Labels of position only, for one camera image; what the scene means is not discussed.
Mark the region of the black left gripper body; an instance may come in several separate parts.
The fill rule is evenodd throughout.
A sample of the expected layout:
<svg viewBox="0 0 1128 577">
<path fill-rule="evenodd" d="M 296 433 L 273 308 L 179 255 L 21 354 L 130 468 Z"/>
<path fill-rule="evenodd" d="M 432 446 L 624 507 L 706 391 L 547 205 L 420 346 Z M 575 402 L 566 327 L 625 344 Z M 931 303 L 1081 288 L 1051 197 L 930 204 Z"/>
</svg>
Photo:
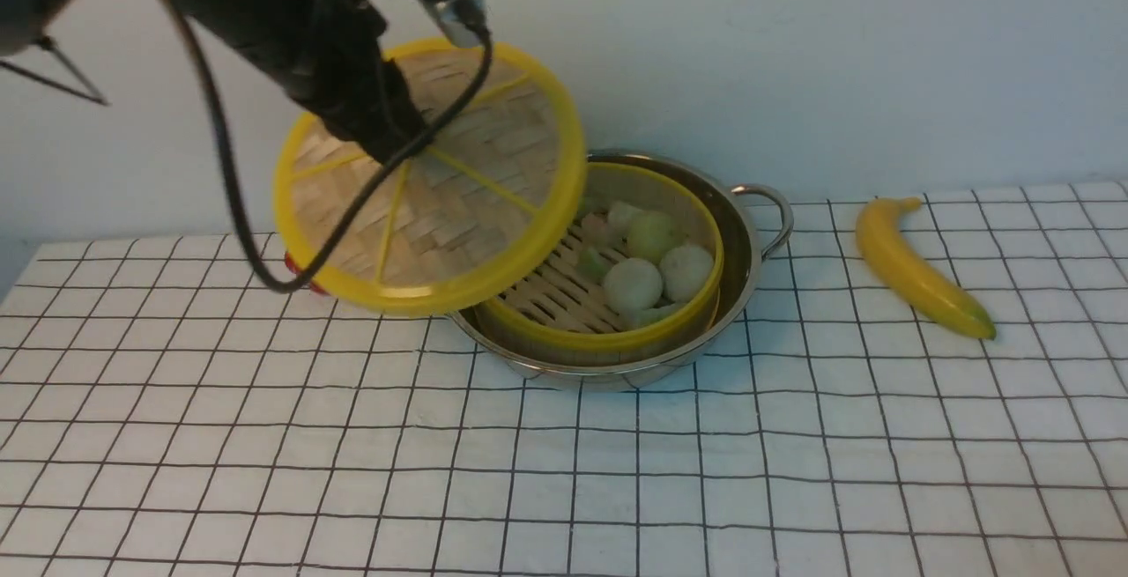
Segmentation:
<svg viewBox="0 0 1128 577">
<path fill-rule="evenodd" d="M 428 128 L 403 72 L 384 56 L 384 30 L 382 15 L 367 0 L 315 5 L 296 69 L 296 103 L 380 163 Z"/>
</svg>

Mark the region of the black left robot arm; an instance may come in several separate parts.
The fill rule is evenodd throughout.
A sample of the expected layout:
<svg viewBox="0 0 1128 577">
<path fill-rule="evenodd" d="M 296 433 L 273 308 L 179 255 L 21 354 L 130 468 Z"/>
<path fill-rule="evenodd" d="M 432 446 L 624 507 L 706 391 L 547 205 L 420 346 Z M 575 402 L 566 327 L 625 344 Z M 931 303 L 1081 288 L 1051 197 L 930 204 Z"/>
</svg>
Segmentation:
<svg viewBox="0 0 1128 577">
<path fill-rule="evenodd" d="M 420 0 L 438 5 L 447 0 Z M 367 0 L 171 0 L 287 96 L 323 121 L 331 135 L 390 156 L 387 116 L 422 128 L 403 76 L 379 71 L 386 19 Z"/>
</svg>

